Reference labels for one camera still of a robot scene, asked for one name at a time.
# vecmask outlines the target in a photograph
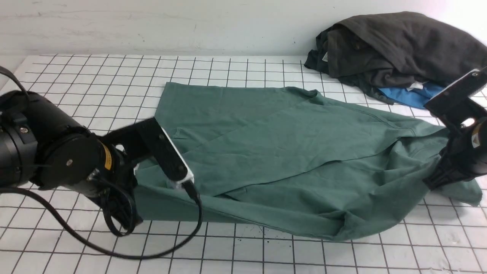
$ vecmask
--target yellow label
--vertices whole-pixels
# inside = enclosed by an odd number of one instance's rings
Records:
[[[480,131],[480,126],[483,124],[480,123],[478,124],[472,131],[472,147],[473,148],[478,148],[480,146],[480,138],[479,138],[479,131]]]
[[[107,170],[110,170],[112,169],[112,154],[110,153],[110,150],[108,150],[108,147],[104,143],[101,143],[101,145],[105,149],[105,168]]]

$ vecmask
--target black cable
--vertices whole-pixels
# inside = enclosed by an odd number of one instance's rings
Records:
[[[15,75],[11,71],[9,71],[8,69],[0,66],[0,74],[5,75],[10,80],[12,80],[15,83],[15,85],[17,85],[17,87],[19,87],[20,91],[22,91],[22,93],[25,96],[25,103],[24,104],[13,106],[10,109],[4,110],[4,112],[14,113],[14,112],[21,112],[21,111],[25,110],[29,106],[29,103],[30,103],[29,93],[27,92],[27,90],[24,88],[24,86],[22,86],[19,79],[17,79],[17,77],[15,77]]]
[[[132,197],[130,197],[130,195],[122,190],[119,186],[117,186],[116,184],[113,184],[111,182],[109,182],[108,180],[106,180],[105,178],[103,177],[100,177],[100,178],[97,178],[96,179],[99,183],[105,185],[105,186],[108,186],[109,188],[106,189],[106,193],[102,193],[100,196],[101,196],[101,201],[100,201],[100,207],[102,209],[102,212],[103,212],[103,217],[105,218],[105,223],[107,224],[108,226],[108,229],[110,230],[110,232],[117,236],[117,237],[124,237],[124,236],[127,236],[127,235],[130,235],[133,230],[135,229],[135,216],[137,215],[137,209],[135,207],[135,201],[132,199]],[[110,192],[111,192],[111,189],[115,189],[117,190],[119,193],[121,193],[125,200],[128,202],[129,204],[129,207],[130,207],[130,212],[131,212],[131,215],[130,215],[130,226],[129,228],[127,229],[126,232],[122,233],[121,231],[119,231],[115,225],[113,224],[113,220],[112,220],[112,214],[110,212],[110,209],[108,207],[108,201],[109,201],[109,196],[110,196]]]
[[[184,190],[186,190],[189,197],[192,200],[194,200],[195,203],[198,205],[198,224],[196,225],[196,228],[193,230],[193,232],[186,239],[184,239],[179,244],[175,245],[173,248],[166,250],[164,252],[157,253],[157,254],[140,255],[140,256],[126,255],[126,254],[120,254],[120,253],[112,252],[110,250],[106,250],[104,248],[101,248],[101,247],[89,242],[88,240],[83,238],[81,235],[79,235],[74,229],[72,229],[68,225],[68,223],[61,217],[61,215],[59,215],[59,213],[56,211],[56,209],[48,201],[46,201],[44,198],[42,198],[41,196],[39,196],[38,194],[36,194],[34,192],[31,192],[31,191],[29,191],[27,189],[23,189],[23,188],[3,187],[3,188],[0,188],[0,194],[2,194],[2,193],[15,193],[15,194],[25,195],[27,197],[30,197],[30,198],[36,200],[41,205],[43,205],[47,211],[49,211],[53,215],[53,217],[59,222],[59,224],[69,234],[71,234],[71,236],[73,236],[74,238],[76,238],[78,241],[85,244],[86,246],[91,247],[92,249],[94,249],[100,253],[103,253],[103,254],[106,254],[109,256],[113,256],[113,257],[117,257],[117,258],[122,258],[122,259],[146,260],[146,259],[160,258],[162,256],[173,253],[174,251],[178,250],[179,248],[181,248],[182,246],[187,244],[191,239],[193,239],[194,236],[196,235],[196,233],[198,233],[199,229],[201,228],[201,225],[203,222],[203,207],[201,205],[201,200],[200,200],[199,194],[198,194],[198,192],[197,192],[197,190],[194,187],[194,184],[192,182],[188,181],[188,182],[183,183],[183,188],[184,188]]]

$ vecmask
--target white label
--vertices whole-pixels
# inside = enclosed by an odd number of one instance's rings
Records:
[[[479,134],[478,133],[475,133],[472,136],[472,147],[473,148],[477,148],[479,146],[480,146]]]

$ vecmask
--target dark gray clothing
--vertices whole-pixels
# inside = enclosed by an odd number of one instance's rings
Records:
[[[320,33],[317,47],[306,67],[369,95],[416,81],[447,86],[487,65],[487,47],[470,34],[414,12],[350,17]]]

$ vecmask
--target pile of clothes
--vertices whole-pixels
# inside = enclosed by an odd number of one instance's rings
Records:
[[[415,12],[360,15],[316,37],[306,63],[388,104],[423,109],[444,87],[487,65],[470,34]]]

